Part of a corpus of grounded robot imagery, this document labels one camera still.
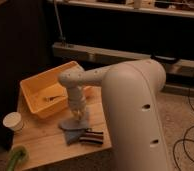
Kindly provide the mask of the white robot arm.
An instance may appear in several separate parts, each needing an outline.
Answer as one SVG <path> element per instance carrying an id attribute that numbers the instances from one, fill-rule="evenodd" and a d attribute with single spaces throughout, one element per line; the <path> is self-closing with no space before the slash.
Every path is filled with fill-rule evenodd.
<path id="1" fill-rule="evenodd" d="M 166 81 L 159 62 L 134 60 L 88 71 L 76 66 L 60 73 L 58 80 L 78 120 L 87 118 L 82 88 L 101 88 L 118 171 L 172 171 L 156 102 Z"/>

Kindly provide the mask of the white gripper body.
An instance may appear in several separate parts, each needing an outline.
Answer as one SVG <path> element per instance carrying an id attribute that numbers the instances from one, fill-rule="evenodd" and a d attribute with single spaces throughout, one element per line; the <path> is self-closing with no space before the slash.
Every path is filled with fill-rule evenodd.
<path id="1" fill-rule="evenodd" d="M 84 115 L 86 111 L 86 97 L 81 86 L 67 89 L 68 104 L 75 115 Z"/>

